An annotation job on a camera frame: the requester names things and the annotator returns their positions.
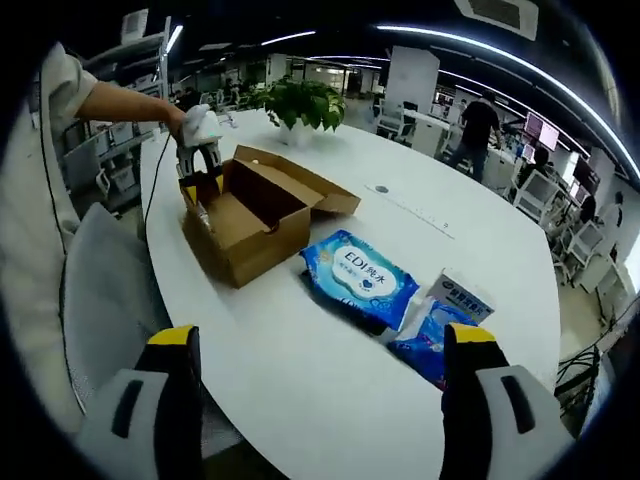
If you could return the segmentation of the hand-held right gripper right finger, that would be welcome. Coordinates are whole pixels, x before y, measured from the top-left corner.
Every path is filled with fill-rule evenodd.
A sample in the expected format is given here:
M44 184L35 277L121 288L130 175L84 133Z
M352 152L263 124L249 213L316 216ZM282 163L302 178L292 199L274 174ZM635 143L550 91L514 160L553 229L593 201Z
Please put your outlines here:
M478 326L445 327L442 479L541 479L574 444L555 396Z

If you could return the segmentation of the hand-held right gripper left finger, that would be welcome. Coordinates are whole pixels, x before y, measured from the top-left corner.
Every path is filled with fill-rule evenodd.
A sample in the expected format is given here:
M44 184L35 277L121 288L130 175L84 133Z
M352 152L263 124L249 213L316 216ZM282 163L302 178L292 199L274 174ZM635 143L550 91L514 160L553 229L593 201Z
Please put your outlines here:
M199 328L152 336L89 404L75 444L103 479L201 479Z

